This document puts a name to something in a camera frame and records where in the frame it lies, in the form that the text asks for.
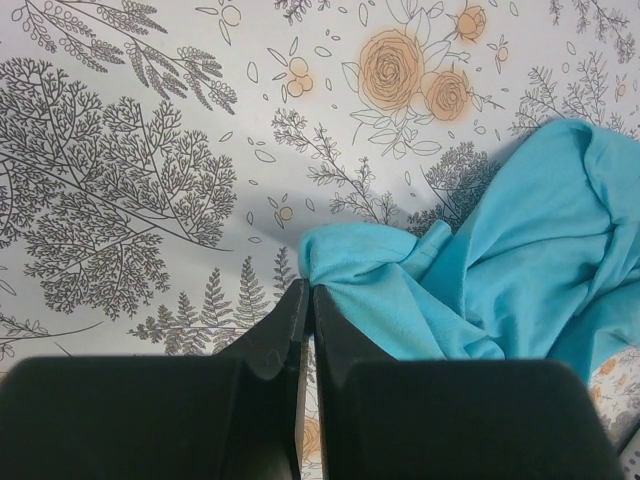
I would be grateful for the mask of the teal t shirt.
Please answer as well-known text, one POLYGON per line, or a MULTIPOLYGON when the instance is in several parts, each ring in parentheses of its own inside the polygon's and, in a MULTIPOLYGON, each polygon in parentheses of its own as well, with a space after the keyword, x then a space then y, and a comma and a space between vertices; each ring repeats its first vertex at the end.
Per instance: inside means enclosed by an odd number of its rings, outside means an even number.
POLYGON ((304 235, 298 264, 394 358, 548 358, 588 379, 639 343, 639 145, 553 121, 459 229, 326 225, 304 235))

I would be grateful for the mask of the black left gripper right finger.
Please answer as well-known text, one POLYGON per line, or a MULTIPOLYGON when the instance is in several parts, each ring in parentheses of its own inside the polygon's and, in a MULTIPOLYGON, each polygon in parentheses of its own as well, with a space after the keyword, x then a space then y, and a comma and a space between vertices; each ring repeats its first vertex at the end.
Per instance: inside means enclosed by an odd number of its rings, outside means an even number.
POLYGON ((328 479, 619 479, 586 388, 546 360, 401 361, 313 291, 328 479))

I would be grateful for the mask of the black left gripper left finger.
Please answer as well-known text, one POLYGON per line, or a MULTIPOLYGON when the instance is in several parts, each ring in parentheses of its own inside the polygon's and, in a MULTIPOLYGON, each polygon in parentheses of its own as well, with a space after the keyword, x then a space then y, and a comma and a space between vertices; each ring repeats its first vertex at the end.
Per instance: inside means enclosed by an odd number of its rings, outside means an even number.
POLYGON ((39 357, 1 383, 5 479, 297 479, 310 288, 211 356, 39 357))

